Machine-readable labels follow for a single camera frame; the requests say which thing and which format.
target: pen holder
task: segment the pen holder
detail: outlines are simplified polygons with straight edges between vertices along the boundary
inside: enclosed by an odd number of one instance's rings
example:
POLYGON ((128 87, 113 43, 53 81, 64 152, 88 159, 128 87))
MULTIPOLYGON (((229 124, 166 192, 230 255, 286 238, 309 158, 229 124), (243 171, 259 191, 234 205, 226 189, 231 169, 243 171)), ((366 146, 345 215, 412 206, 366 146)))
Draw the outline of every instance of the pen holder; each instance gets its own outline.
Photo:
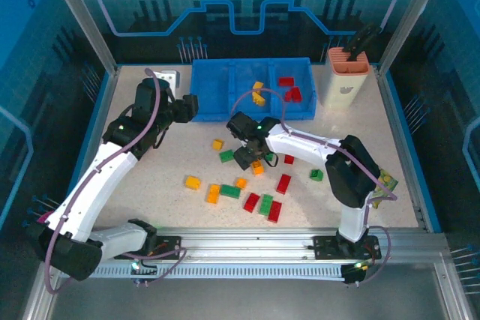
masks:
POLYGON ((318 98, 326 109, 348 109, 370 71, 365 52, 356 61, 347 61, 350 53, 342 49, 328 51, 326 72, 320 79, 318 98))

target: red lego brick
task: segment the red lego brick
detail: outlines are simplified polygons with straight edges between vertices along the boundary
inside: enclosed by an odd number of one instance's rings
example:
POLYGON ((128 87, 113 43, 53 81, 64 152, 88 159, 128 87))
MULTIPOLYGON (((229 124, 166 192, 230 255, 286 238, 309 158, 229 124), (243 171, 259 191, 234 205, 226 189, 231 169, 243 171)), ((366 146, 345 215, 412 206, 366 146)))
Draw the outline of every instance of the red lego brick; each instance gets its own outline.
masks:
POLYGON ((282 76, 278 78, 278 86, 293 86, 294 83, 293 76, 282 76))
POLYGON ((282 209, 282 203, 276 202, 275 200, 271 202, 270 207, 270 214, 268 214, 268 221, 272 221, 276 223, 278 221, 278 217, 280 216, 280 210, 282 209))
POLYGON ((290 179, 292 177, 290 175, 282 174, 280 181, 278 182, 277 192, 280 194, 284 194, 287 192, 288 184, 290 184, 290 179))
POLYGON ((257 194, 254 194, 254 193, 250 194, 243 209, 245 209, 249 213, 253 213, 259 199, 260 199, 260 196, 258 196, 257 194))
POLYGON ((295 158, 291 155, 285 155, 285 160, 283 161, 285 164, 293 164, 295 158))
POLYGON ((287 91, 287 92, 285 93, 285 98, 284 98, 284 100, 285 100, 287 103, 289 103, 290 101, 292 101, 292 92, 291 92, 291 91, 287 91))
POLYGON ((290 91, 292 92, 293 103, 301 103, 302 93, 300 92, 300 88, 298 86, 294 86, 290 91))

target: yellow lego brick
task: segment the yellow lego brick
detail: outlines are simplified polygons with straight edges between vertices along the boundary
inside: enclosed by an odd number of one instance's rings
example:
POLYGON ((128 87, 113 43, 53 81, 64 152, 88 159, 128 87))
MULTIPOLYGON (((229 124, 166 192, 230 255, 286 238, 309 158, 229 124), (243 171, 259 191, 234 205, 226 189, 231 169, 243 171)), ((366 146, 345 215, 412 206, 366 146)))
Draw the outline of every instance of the yellow lego brick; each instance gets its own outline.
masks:
POLYGON ((238 178, 237 182, 235 183, 235 186, 239 187, 242 190, 245 190, 245 188, 247 187, 247 180, 243 178, 238 178))
POLYGON ((254 161, 252 163, 252 170, 255 175, 263 174, 264 170, 262 162, 260 160, 254 161))
POLYGON ((210 185, 210 190, 208 191, 208 196, 207 196, 207 202, 211 204, 217 204, 219 196, 220 196, 220 185, 216 185, 216 184, 210 185))
POLYGON ((222 139, 215 139, 213 141, 213 144, 211 145, 213 147, 214 150, 222 150, 222 147, 224 146, 224 141, 222 139))
POLYGON ((198 190, 200 188, 200 184, 201 184, 200 179, 195 178, 194 176, 188 176, 185 182, 185 186, 188 189, 192 189, 192 190, 198 190))
POLYGON ((257 93, 252 93, 253 102, 258 106, 265 106, 265 99, 257 93))
MULTIPOLYGON (((253 89, 260 89, 260 88, 263 88, 263 83, 262 82, 255 82, 255 84, 253 84, 253 89)), ((260 95, 260 90, 259 91, 254 91, 252 94, 258 94, 260 95)))

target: blue plastic bin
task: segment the blue plastic bin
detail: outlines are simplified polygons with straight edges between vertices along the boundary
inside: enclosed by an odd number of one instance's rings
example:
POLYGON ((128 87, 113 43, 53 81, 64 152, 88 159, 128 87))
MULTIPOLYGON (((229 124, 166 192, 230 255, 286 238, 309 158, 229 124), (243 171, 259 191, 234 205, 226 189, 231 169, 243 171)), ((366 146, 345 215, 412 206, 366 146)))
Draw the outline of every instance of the blue plastic bin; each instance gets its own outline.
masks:
MULTIPOLYGON (((290 87, 279 87, 278 78, 293 76, 302 95, 301 103, 286 103, 286 120, 313 119, 317 93, 309 58, 255 58, 195 60, 190 92, 199 98, 199 112, 194 121, 228 121, 233 104, 255 82, 277 91, 283 97, 290 87)), ((248 95, 235 111, 256 120, 266 116, 281 117, 281 101, 264 91, 265 106, 258 106, 248 95)))

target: work surface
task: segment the work surface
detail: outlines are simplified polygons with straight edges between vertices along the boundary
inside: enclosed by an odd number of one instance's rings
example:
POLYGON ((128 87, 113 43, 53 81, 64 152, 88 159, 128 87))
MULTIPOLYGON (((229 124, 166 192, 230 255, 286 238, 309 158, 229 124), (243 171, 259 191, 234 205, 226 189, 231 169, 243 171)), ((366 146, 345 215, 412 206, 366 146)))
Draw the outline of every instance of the work surface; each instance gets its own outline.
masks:
MULTIPOLYGON (((152 70, 177 70, 181 74, 177 97, 189 93, 190 66, 151 66, 152 70)), ((312 66, 316 84, 323 66, 312 66)), ((137 84, 146 77, 143 66, 124 66, 118 78, 106 125, 134 102, 137 84)), ((369 76, 353 105, 345 112, 326 112, 317 104, 312 121, 291 121, 296 129, 320 136, 342 139, 352 134, 360 138, 372 158, 398 179, 396 202, 383 202, 370 213, 370 224, 389 227, 418 226, 413 212, 404 174, 395 149, 376 80, 369 76)), ((117 226, 125 220, 140 218, 155 226, 181 227, 336 227, 340 223, 340 203, 333 196, 329 181, 309 179, 313 166, 295 159, 284 164, 284 156, 276 168, 265 165, 263 175, 254 176, 250 169, 242 171, 235 161, 221 163, 218 151, 212 149, 216 138, 223 139, 222 151, 240 146, 225 123, 173 124, 157 150, 149 150, 125 176, 103 208, 95 227, 117 226), (292 176, 286 195, 275 191, 282 174, 292 176), (187 175, 201 179, 197 191, 184 186, 187 175), (221 196, 216 205, 206 202, 210 184, 234 185, 238 177, 248 180, 240 199, 221 196), (278 223, 270 223, 259 215, 243 210, 250 192, 271 194, 282 202, 278 223)))

